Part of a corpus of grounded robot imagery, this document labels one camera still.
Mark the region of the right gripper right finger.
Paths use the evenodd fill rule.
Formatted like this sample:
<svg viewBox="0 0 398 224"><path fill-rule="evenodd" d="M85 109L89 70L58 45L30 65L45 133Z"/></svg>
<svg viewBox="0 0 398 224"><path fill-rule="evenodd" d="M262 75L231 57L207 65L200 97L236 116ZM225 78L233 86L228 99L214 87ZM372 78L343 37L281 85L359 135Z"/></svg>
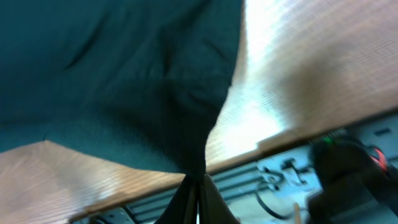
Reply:
<svg viewBox="0 0 398 224"><path fill-rule="evenodd" d="M240 224L208 174L200 185L199 216L200 224Z"/></svg>

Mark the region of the black t-shirt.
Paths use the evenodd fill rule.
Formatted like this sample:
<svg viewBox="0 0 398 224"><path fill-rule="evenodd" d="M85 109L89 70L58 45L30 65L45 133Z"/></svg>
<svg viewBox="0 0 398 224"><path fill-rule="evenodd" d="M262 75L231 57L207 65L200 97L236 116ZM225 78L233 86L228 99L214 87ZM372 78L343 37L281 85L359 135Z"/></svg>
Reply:
<svg viewBox="0 0 398 224"><path fill-rule="evenodd" d="M235 0L1 0L1 150L52 141L201 179L241 9Z"/></svg>

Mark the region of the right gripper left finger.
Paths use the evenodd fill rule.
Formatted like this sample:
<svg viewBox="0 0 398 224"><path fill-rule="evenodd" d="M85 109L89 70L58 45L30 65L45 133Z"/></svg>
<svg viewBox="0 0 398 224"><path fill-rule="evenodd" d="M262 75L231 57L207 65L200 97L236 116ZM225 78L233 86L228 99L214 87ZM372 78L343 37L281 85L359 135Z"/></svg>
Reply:
<svg viewBox="0 0 398 224"><path fill-rule="evenodd" d="M198 182L186 176L155 224L196 224Z"/></svg>

